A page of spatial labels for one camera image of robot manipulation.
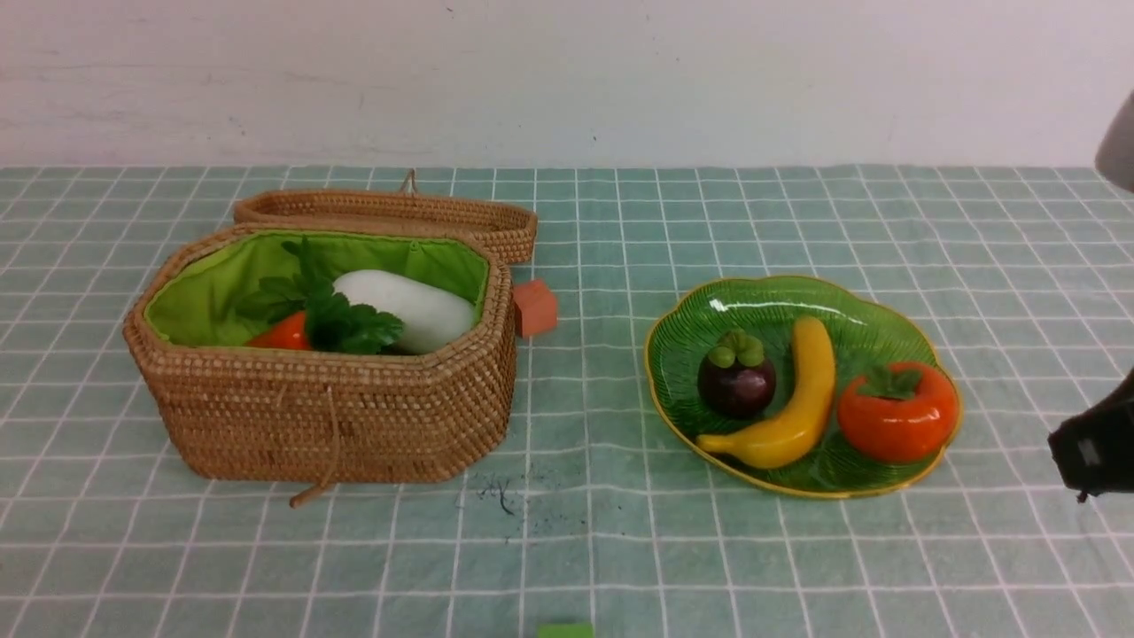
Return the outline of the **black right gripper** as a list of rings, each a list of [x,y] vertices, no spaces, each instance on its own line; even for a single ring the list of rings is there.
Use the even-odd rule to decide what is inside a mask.
[[[1133,372],[1103,400],[1058,425],[1046,444],[1078,504],[1133,493]]]

